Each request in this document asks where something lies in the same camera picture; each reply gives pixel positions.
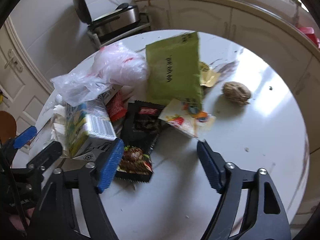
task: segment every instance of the black packet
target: black packet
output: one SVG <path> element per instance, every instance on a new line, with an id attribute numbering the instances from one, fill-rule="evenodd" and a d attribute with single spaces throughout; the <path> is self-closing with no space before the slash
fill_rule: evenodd
<path id="1" fill-rule="evenodd" d="M 124 155 L 119 163 L 116 178 L 149 182 L 153 174 L 150 154 L 159 137 L 158 119 L 164 106 L 135 101 L 128 104 L 120 138 L 124 142 Z"/>

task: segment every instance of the white table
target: white table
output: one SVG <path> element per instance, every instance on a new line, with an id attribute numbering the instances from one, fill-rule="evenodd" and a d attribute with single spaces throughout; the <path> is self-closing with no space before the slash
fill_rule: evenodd
<path id="1" fill-rule="evenodd" d="M 183 32 L 153 31 L 122 41 L 145 55 L 145 45 Z M 229 63 L 222 81 L 207 90 L 203 101 L 204 110 L 217 117 L 206 140 L 226 161 L 242 169 L 266 168 L 291 222 L 302 200 L 309 168 L 308 138 L 299 107 L 283 80 L 261 58 L 223 38 L 206 33 L 199 33 L 199 37 L 202 61 L 217 70 Z M 76 69 L 89 68 L 93 56 Z M 225 81 L 246 85 L 253 95 L 250 104 L 240 108 L 221 96 Z M 46 105 L 55 95 L 54 91 Z M 42 114 L 37 128 L 43 125 Z M 167 129 L 151 155 L 154 174 L 150 183 L 136 184 L 134 189 L 132 183 L 115 179 L 100 195 L 120 240 L 201 238 L 220 195 L 210 188 L 197 158 L 196 143 L 174 128 Z M 74 193 L 78 223 L 81 232 L 88 235 L 79 197 Z M 235 223 L 238 230 L 244 203 L 241 198 Z"/>

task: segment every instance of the blue gripper pad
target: blue gripper pad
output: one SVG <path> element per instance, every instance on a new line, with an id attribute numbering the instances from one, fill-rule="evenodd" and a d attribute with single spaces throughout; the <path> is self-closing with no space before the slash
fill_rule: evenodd
<path id="1" fill-rule="evenodd" d="M 34 126 L 30 126 L 14 139 L 13 148 L 21 149 L 28 141 L 37 135 L 37 129 Z"/>
<path id="2" fill-rule="evenodd" d="M 223 188 L 223 184 L 221 182 L 219 169 L 213 162 L 213 159 L 204 146 L 204 143 L 201 141 L 199 141 L 197 144 L 197 153 L 204 172 L 209 180 L 210 186 L 217 190 L 217 192 L 220 192 L 220 190 Z"/>
<path id="3" fill-rule="evenodd" d="M 98 193 L 102 193 L 106 188 L 110 187 L 110 184 L 116 174 L 117 167 L 121 161 L 122 155 L 124 153 L 124 143 L 119 139 L 114 147 L 108 149 L 107 152 L 101 154 L 108 154 L 104 165 L 101 166 L 98 170 L 98 184 L 97 190 Z"/>

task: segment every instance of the round table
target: round table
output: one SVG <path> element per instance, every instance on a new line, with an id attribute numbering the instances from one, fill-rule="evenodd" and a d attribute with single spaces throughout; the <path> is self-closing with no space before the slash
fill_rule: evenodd
<path id="1" fill-rule="evenodd" d="M 184 32 L 153 31 L 122 42 L 145 55 L 147 44 Z M 217 118 L 205 139 L 213 151 L 241 169 L 266 168 L 291 222 L 304 194 L 309 167 L 308 138 L 295 99 L 281 77 L 251 51 L 211 34 L 199 33 L 199 38 L 200 60 L 221 72 L 219 83 L 205 90 L 204 111 Z M 89 68 L 94 55 L 73 71 Z M 250 104 L 238 107 L 228 102 L 221 94 L 226 81 L 246 85 L 252 92 Z M 44 109 L 36 123 L 38 129 L 45 120 Z M 209 185 L 197 158 L 196 143 L 196 139 L 189 139 L 174 128 L 165 130 L 151 155 L 154 169 L 151 181 L 133 185 L 115 179 L 100 195 L 120 240 L 201 238 L 220 195 Z M 234 233 L 239 230 L 244 212 L 243 192 Z M 76 190 L 74 200 L 81 233 L 88 236 Z"/>

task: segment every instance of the red snack packet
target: red snack packet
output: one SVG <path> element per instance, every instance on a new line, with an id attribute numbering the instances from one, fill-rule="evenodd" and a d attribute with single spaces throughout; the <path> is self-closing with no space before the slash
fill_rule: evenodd
<path id="1" fill-rule="evenodd" d="M 107 103 L 107 111 L 111 122 L 114 122 L 121 117 L 124 117 L 127 113 L 127 109 L 124 108 L 122 102 L 121 91 L 118 91 L 115 96 Z"/>

